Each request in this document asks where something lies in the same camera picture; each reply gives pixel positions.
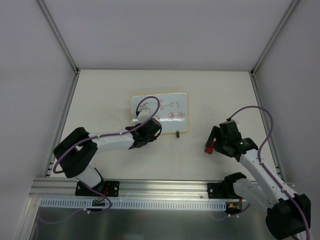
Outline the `left aluminium frame post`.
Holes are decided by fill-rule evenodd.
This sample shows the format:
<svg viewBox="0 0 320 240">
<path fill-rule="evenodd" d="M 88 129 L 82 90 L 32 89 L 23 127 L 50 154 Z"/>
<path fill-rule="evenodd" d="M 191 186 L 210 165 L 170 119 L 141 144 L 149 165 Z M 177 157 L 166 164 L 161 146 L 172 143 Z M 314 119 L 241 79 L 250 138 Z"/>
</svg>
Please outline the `left aluminium frame post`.
<svg viewBox="0 0 320 240">
<path fill-rule="evenodd" d="M 39 6 L 46 22 L 48 23 L 51 31 L 54 34 L 55 39 L 57 40 L 63 54 L 65 55 L 70 67 L 72 68 L 72 71 L 77 74 L 79 72 L 79 68 L 74 60 L 74 58 L 71 55 L 71 52 L 69 51 L 66 42 L 63 38 L 63 36 L 61 35 L 59 28 L 56 25 L 56 22 L 46 4 L 46 2 L 44 0 L 36 0 L 35 1 L 37 3 L 37 5 Z"/>
</svg>

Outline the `yellow framed whiteboard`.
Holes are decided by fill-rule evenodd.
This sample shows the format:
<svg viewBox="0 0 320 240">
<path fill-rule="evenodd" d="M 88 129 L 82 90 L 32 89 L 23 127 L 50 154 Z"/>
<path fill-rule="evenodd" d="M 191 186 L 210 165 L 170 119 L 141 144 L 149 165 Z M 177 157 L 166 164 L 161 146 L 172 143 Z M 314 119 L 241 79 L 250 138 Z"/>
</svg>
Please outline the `yellow framed whiteboard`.
<svg viewBox="0 0 320 240">
<path fill-rule="evenodd" d="M 136 112 L 157 111 L 153 118 L 162 125 L 163 134 L 186 133 L 190 129 L 189 96 L 186 92 L 172 92 L 147 95 L 133 95 L 129 98 L 131 123 L 138 123 Z"/>
</svg>

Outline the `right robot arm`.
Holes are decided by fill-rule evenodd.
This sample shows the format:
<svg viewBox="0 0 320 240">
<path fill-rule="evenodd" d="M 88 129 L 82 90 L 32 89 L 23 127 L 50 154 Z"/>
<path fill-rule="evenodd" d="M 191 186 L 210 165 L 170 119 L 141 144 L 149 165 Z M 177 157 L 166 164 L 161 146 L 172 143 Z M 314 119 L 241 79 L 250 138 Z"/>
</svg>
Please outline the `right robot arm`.
<svg viewBox="0 0 320 240">
<path fill-rule="evenodd" d="M 309 240 L 311 201 L 305 194 L 297 194 L 261 159 L 259 148 L 250 138 L 242 138 L 233 120 L 214 126 L 205 144 L 207 154 L 217 152 L 234 158 L 255 179 L 251 181 L 241 172 L 225 176 L 221 183 L 207 184 L 208 197 L 244 199 L 259 210 L 266 226 L 277 240 L 305 233 Z"/>
</svg>

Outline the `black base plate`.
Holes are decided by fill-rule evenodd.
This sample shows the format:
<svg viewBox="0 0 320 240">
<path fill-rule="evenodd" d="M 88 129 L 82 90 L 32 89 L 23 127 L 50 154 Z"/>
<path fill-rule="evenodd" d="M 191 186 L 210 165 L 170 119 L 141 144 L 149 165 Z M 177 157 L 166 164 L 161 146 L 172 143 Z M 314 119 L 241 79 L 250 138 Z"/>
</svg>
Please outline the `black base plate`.
<svg viewBox="0 0 320 240">
<path fill-rule="evenodd" d="M 231 187 L 227 183 L 210 182 L 206 186 L 209 199 L 231 199 L 233 197 Z"/>
<path fill-rule="evenodd" d="M 120 189 L 120 182 L 119 181 L 110 181 L 104 180 L 103 182 L 99 183 L 97 186 L 92 187 L 93 190 L 104 194 L 107 197 L 118 197 L 119 189 Z M 77 182 L 75 195 L 81 197 L 100 197 L 99 194 L 93 192 L 92 190 L 88 189 L 83 183 L 80 181 Z"/>
</svg>

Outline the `right aluminium frame post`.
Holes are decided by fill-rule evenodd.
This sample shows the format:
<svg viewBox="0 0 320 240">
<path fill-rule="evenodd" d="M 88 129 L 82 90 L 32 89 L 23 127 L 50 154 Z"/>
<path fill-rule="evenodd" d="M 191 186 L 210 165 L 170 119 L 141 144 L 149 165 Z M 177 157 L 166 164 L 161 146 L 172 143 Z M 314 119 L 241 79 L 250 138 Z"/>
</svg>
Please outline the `right aluminium frame post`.
<svg viewBox="0 0 320 240">
<path fill-rule="evenodd" d="M 259 55 L 256 63 L 254 64 L 253 68 L 250 71 L 250 74 L 254 77 L 257 71 L 259 70 L 260 66 L 263 64 L 265 58 L 267 57 L 268 53 L 270 52 L 271 48 L 275 44 L 277 38 L 279 37 L 280 33 L 282 32 L 283 28 L 291 18 L 293 12 L 297 8 L 300 0 L 291 0 L 288 7 L 284 11 L 282 17 L 280 18 L 279 22 L 277 23 L 275 29 L 273 30 L 270 38 L 268 39 L 265 47 L 263 48 L 261 54 Z"/>
</svg>

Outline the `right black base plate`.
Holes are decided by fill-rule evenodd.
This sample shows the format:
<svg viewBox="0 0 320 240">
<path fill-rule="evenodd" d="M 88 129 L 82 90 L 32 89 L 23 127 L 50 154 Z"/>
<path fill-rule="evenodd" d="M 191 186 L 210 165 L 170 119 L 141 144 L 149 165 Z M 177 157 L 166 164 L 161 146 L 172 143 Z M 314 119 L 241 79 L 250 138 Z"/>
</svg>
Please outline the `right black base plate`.
<svg viewBox="0 0 320 240">
<path fill-rule="evenodd" d="M 231 199 L 233 197 L 231 187 L 227 183 L 210 182 L 206 186 L 209 199 Z"/>
</svg>

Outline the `aluminium mounting rail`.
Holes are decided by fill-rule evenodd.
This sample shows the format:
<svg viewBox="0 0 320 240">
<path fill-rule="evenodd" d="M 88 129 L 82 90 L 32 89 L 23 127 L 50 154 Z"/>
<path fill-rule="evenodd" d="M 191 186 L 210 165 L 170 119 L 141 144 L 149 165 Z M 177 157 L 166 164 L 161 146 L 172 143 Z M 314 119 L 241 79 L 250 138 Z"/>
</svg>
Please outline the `aluminium mounting rail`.
<svg viewBox="0 0 320 240">
<path fill-rule="evenodd" d="M 120 179 L 118 199 L 197 201 L 209 200 L 208 181 Z M 71 198 L 75 196 L 74 178 L 36 178 L 30 197 Z"/>
</svg>

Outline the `red whiteboard eraser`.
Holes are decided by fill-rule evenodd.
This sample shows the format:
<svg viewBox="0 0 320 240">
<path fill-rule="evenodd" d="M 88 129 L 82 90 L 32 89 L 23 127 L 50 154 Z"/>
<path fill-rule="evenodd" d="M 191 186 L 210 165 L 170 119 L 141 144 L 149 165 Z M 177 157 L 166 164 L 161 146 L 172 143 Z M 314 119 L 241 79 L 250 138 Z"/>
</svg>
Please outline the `red whiteboard eraser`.
<svg viewBox="0 0 320 240">
<path fill-rule="evenodd" d="M 205 147 L 204 152 L 211 155 L 214 152 L 214 146 L 215 142 L 212 142 L 211 145 Z"/>
</svg>

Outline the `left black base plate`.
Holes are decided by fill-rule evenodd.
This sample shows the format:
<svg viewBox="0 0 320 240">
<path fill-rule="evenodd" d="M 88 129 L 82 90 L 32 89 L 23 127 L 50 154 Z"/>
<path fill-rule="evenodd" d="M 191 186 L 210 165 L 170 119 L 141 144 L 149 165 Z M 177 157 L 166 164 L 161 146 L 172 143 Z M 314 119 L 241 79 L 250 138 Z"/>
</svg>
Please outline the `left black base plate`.
<svg viewBox="0 0 320 240">
<path fill-rule="evenodd" d="M 118 197 L 119 189 L 120 189 L 120 182 L 119 181 L 110 181 L 104 180 L 103 182 L 99 183 L 97 186 L 92 187 L 93 190 L 104 194 L 107 197 Z M 77 182 L 75 195 L 81 197 L 100 197 L 99 194 L 93 192 L 92 190 L 88 189 L 83 183 L 80 181 Z"/>
</svg>

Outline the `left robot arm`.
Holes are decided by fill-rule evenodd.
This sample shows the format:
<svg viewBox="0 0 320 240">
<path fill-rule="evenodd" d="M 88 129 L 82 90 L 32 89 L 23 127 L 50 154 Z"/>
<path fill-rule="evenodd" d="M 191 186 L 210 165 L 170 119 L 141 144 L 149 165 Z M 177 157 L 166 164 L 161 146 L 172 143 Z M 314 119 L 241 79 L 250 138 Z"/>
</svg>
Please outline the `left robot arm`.
<svg viewBox="0 0 320 240">
<path fill-rule="evenodd" d="M 131 150 L 141 148 L 155 141 L 162 132 L 162 125 L 151 118 L 144 123 L 127 126 L 122 132 L 92 135 L 84 127 L 72 131 L 54 149 L 53 155 L 57 167 L 67 178 L 76 178 L 94 196 L 103 193 L 105 180 L 99 171 L 90 166 L 95 155 L 113 150 Z"/>
</svg>

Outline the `aluminium frame post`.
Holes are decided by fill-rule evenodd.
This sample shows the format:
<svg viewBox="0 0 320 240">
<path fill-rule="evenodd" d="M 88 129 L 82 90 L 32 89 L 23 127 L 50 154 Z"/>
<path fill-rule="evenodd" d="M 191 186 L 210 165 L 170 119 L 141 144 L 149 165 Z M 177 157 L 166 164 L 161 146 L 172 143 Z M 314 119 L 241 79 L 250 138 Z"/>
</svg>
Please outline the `aluminium frame post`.
<svg viewBox="0 0 320 240">
<path fill-rule="evenodd" d="M 291 0 L 288 7 L 284 11 L 282 17 L 280 18 L 279 22 L 277 23 L 275 29 L 273 30 L 270 38 L 268 39 L 265 47 L 263 48 L 261 54 L 259 55 L 256 63 L 254 64 L 253 68 L 250 71 L 250 74 L 254 77 L 257 71 L 259 70 L 260 66 L 263 64 L 265 58 L 267 57 L 268 53 L 270 52 L 271 48 L 275 44 L 277 38 L 279 37 L 280 33 L 282 32 L 283 28 L 291 18 L 293 12 L 297 8 L 300 0 Z"/>
<path fill-rule="evenodd" d="M 79 68 L 74 60 L 74 58 L 71 55 L 71 52 L 69 51 L 66 42 L 63 38 L 63 36 L 61 35 L 59 28 L 56 25 L 56 22 L 46 4 L 46 2 L 44 0 L 36 0 L 35 1 L 37 3 L 37 5 L 39 6 L 46 22 L 48 23 L 51 31 L 54 34 L 55 39 L 57 40 L 63 54 L 65 55 L 70 67 L 72 68 L 72 71 L 77 74 L 79 72 Z"/>
</svg>

